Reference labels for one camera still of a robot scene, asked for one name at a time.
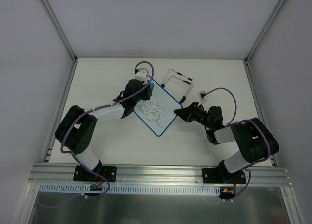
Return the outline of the blue-framed whiteboard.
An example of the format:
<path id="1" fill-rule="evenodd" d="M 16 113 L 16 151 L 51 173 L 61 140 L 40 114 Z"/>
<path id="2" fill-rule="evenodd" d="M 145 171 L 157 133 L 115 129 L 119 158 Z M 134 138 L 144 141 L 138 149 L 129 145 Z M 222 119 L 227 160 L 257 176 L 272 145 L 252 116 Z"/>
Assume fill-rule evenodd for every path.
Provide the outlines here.
<path id="1" fill-rule="evenodd" d="M 134 109 L 135 114 L 158 137 L 162 136 L 177 118 L 174 110 L 181 109 L 179 103 L 161 85 L 152 80 L 154 85 L 152 96 L 149 100 L 141 100 Z"/>

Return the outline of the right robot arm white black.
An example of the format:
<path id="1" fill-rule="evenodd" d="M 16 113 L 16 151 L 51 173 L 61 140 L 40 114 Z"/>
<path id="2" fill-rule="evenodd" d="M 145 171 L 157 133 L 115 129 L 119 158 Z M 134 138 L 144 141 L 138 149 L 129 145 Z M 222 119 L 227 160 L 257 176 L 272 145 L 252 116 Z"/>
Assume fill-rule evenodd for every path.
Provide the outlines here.
<path id="1" fill-rule="evenodd" d="M 243 169 L 279 151 L 277 140 L 259 118 L 225 126 L 221 107 L 212 106 L 206 111 L 198 102 L 176 109 L 174 113 L 185 122 L 196 121 L 204 126 L 209 143 L 219 145 L 235 142 L 238 146 L 236 153 L 222 160 L 212 172 L 203 174 L 204 183 L 233 183 L 241 178 Z"/>

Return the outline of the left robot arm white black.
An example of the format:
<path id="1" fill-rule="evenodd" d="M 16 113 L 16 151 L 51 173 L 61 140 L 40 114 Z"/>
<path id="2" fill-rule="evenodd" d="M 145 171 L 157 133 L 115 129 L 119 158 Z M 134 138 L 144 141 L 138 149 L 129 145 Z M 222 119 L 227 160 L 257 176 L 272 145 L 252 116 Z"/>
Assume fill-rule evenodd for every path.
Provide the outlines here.
<path id="1" fill-rule="evenodd" d="M 137 79 L 128 81 L 125 90 L 111 104 L 99 110 L 86 110 L 72 106 L 55 131 L 55 139 L 69 149 L 69 153 L 80 163 L 88 179 L 95 181 L 102 173 L 102 162 L 92 152 L 91 142 L 95 127 L 103 122 L 119 120 L 129 116 L 141 100 L 149 100 L 154 84 L 144 84 Z"/>

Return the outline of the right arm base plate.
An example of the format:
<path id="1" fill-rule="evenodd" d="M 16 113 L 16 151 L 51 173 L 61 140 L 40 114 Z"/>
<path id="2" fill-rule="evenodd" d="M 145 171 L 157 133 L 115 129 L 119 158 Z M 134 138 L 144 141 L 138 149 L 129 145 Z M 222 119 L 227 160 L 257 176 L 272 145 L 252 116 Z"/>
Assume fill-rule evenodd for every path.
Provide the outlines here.
<path id="1" fill-rule="evenodd" d="M 245 173 L 242 170 L 228 173 L 218 168 L 203 168 L 201 172 L 204 184 L 246 184 Z"/>

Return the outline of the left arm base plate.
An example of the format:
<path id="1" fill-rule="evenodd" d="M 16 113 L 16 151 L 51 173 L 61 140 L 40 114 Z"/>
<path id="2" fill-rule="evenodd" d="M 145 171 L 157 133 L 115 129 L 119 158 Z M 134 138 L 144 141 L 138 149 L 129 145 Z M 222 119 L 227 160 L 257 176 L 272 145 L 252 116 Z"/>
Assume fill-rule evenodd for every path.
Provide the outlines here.
<path id="1" fill-rule="evenodd" d="M 115 182 L 117 167 L 115 166 L 98 166 L 97 171 L 87 171 L 82 166 L 76 166 L 73 180 L 76 182 L 99 182 L 104 177 L 108 182 Z"/>

